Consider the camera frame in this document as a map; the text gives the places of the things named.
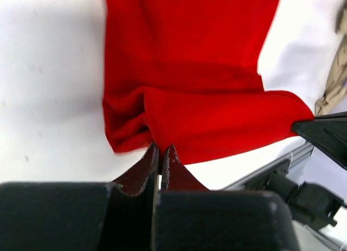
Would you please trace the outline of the red t-shirt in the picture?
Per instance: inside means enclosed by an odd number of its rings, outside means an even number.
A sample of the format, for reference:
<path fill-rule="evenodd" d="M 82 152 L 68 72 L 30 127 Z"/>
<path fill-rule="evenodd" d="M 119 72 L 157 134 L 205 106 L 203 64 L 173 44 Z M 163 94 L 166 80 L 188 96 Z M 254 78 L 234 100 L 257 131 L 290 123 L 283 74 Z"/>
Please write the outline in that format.
<path fill-rule="evenodd" d="M 280 0 L 106 0 L 105 133 L 116 153 L 175 146 L 184 164 L 294 136 L 314 118 L 266 91 L 260 51 Z"/>

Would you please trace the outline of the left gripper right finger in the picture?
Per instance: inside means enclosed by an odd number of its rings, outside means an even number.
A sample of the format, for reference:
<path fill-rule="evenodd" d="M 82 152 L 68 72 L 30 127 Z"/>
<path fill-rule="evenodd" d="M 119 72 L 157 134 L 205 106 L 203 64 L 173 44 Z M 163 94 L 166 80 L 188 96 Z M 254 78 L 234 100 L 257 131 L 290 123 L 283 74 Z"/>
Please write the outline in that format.
<path fill-rule="evenodd" d="M 299 250 L 291 214 L 269 191 L 206 189 L 174 146 L 153 203 L 153 250 Z"/>

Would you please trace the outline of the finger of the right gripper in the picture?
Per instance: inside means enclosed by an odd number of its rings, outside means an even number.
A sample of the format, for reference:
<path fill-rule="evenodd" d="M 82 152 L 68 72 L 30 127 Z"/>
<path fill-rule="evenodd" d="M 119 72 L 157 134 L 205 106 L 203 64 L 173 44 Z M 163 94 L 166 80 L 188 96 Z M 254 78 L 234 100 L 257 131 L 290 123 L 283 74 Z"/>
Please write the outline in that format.
<path fill-rule="evenodd" d="M 298 121 L 292 125 L 291 131 L 346 169 L 346 129 L 346 112 L 340 112 Z"/>

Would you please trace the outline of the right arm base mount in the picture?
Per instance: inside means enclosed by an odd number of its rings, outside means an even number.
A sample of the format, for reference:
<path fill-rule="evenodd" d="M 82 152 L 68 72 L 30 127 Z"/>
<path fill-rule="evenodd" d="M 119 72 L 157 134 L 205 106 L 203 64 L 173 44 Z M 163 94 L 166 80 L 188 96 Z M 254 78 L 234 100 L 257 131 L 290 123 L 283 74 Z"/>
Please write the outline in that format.
<path fill-rule="evenodd" d="M 244 187 L 278 194 L 289 206 L 292 218 L 312 229 L 336 226 L 334 216 L 345 206 L 344 200 L 318 184 L 303 182 L 299 185 L 288 179 L 289 166 L 289 159 L 277 162 L 249 179 Z"/>

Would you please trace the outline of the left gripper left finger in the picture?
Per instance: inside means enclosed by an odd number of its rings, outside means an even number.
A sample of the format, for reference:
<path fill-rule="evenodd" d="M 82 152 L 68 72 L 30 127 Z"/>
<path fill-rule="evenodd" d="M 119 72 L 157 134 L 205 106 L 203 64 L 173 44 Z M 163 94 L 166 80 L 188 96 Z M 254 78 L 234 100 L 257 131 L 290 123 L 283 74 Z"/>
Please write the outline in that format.
<path fill-rule="evenodd" d="M 112 182 L 1 184 L 1 250 L 150 250 L 159 151 Z"/>

